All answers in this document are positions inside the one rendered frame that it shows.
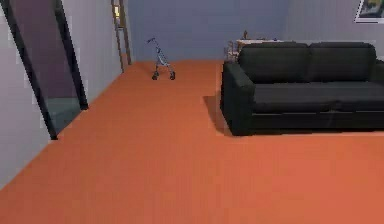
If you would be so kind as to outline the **white framed wall picture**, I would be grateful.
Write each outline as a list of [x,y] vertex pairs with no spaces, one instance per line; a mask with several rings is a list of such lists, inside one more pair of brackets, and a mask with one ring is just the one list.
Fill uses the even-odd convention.
[[384,0],[360,0],[354,21],[384,24]]

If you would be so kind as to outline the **black sofa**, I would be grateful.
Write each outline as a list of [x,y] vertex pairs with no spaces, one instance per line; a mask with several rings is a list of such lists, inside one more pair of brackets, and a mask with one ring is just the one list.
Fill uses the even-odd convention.
[[247,45],[223,64],[220,109],[235,136],[384,130],[384,60],[364,42]]

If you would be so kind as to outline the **black door frame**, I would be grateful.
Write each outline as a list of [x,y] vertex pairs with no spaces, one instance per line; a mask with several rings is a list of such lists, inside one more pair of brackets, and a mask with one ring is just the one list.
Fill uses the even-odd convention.
[[88,102],[62,0],[0,0],[52,140]]

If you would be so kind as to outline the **white table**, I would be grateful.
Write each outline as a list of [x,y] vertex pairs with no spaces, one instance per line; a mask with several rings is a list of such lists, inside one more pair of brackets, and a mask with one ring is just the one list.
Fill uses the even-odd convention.
[[272,39],[272,40],[236,40],[237,43],[237,52],[239,53],[241,51],[241,48],[245,45],[249,44],[260,44],[260,43],[276,43],[276,42],[283,42],[282,40]]

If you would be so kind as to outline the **brown wooden chair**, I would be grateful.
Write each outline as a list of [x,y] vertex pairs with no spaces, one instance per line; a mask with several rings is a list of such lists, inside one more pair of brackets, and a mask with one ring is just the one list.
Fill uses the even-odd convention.
[[238,52],[235,50],[235,45],[232,41],[228,42],[228,45],[224,48],[224,61],[236,62],[238,58]]

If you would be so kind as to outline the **grey wheeled walker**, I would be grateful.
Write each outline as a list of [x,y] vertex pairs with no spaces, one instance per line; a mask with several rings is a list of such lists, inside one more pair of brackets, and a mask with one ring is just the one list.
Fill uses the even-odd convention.
[[157,80],[159,77],[159,67],[165,66],[168,68],[170,76],[169,78],[171,80],[174,80],[176,78],[176,72],[172,68],[171,64],[168,62],[167,58],[165,57],[165,54],[163,53],[162,49],[159,46],[159,43],[157,42],[156,38],[153,37],[147,41],[147,43],[154,43],[155,44],[155,50],[156,50],[156,63],[155,63],[155,71],[153,72],[152,79]]

